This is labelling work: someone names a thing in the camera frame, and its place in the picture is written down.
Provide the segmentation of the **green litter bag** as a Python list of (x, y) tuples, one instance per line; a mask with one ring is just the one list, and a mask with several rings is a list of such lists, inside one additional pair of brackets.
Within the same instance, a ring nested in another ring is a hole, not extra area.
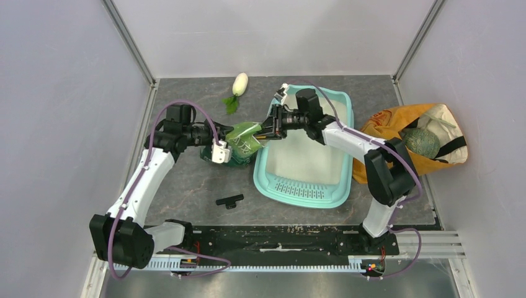
[(220, 140), (224, 140), (231, 150), (231, 158), (222, 165), (229, 167), (246, 166), (256, 158), (256, 153), (265, 146), (255, 134), (262, 130), (260, 122), (241, 122), (233, 126), (221, 125), (215, 122)]

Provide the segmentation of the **teal plastic litter box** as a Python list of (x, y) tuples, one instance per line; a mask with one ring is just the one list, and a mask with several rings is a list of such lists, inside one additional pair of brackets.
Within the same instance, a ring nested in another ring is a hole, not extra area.
[[(285, 105), (297, 107), (295, 94), (306, 86), (289, 84)], [(273, 200), (299, 207), (331, 209), (343, 204), (351, 189), (353, 158), (290, 130), (281, 140), (265, 141), (256, 156), (253, 181)]]

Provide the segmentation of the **black bag clip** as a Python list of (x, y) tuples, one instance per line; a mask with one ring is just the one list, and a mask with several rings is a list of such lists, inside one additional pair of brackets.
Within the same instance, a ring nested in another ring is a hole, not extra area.
[(215, 204), (217, 206), (223, 205), (226, 210), (235, 209), (237, 207), (237, 202), (242, 201), (244, 199), (243, 194), (238, 194), (235, 196), (229, 196), (222, 199), (217, 199), (215, 201)]

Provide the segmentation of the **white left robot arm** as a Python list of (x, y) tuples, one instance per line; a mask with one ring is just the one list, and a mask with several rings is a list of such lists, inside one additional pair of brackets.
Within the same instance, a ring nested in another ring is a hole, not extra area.
[(187, 101), (163, 108), (121, 195), (105, 214), (90, 220), (95, 253), (112, 269), (116, 265), (143, 269), (156, 253), (173, 247), (184, 254), (196, 247), (191, 223), (168, 219), (148, 228), (145, 219), (162, 181), (188, 147), (207, 147), (214, 163), (230, 160), (226, 136), (234, 128), (213, 121), (209, 115), (197, 122), (198, 112), (203, 109)]

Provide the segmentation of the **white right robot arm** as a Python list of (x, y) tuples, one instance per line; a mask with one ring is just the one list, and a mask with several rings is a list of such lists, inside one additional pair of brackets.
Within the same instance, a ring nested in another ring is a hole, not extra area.
[(297, 107), (290, 109), (285, 105), (288, 88), (284, 84), (275, 93), (280, 103), (271, 105), (255, 138), (281, 140), (290, 130), (304, 130), (310, 139), (340, 149), (363, 164), (373, 200), (361, 224), (358, 246), (366, 254), (375, 253), (392, 227), (395, 209), (415, 187), (422, 187), (408, 150), (399, 138), (367, 135), (344, 125), (336, 114), (323, 112), (319, 103), (323, 91), (319, 88), (300, 89), (295, 94)]

